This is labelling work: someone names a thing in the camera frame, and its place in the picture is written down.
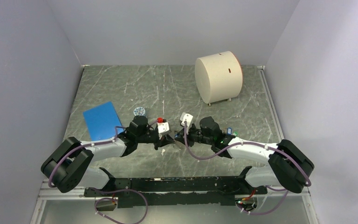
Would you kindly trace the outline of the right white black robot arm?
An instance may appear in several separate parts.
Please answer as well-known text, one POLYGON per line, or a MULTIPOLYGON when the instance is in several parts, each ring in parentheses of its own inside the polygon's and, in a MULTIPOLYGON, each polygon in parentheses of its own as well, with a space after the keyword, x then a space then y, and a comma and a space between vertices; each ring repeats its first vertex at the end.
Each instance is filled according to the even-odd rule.
POLYGON ((183 113, 180 117, 182 130, 175 140, 183 143, 187 150, 194 143, 210 145, 214 154, 207 157, 190 155, 197 160, 214 157, 229 159, 248 159, 263 164, 263 167, 245 168, 239 175, 238 189, 244 194, 256 187, 279 185, 292 193, 301 193, 304 187, 311 186, 310 175, 315 165, 290 140, 279 143, 260 143, 224 133, 212 117, 205 117, 197 128, 193 116, 183 113))

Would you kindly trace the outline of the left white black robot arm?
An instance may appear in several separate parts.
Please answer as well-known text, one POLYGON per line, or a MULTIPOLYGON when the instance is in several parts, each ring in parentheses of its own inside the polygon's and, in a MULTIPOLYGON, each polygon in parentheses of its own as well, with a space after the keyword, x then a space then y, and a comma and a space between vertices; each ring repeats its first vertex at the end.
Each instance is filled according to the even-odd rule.
POLYGON ((116 126, 115 135, 105 140, 66 138, 41 165, 49 187, 62 193, 78 186, 88 187, 109 196, 117 190, 116 178, 105 168, 91 168, 91 163, 128 156, 139 144, 152 144, 157 150, 174 143, 169 123, 163 118, 150 124, 145 116, 138 115, 127 127, 122 127, 122 132, 118 131, 120 128, 116 126))

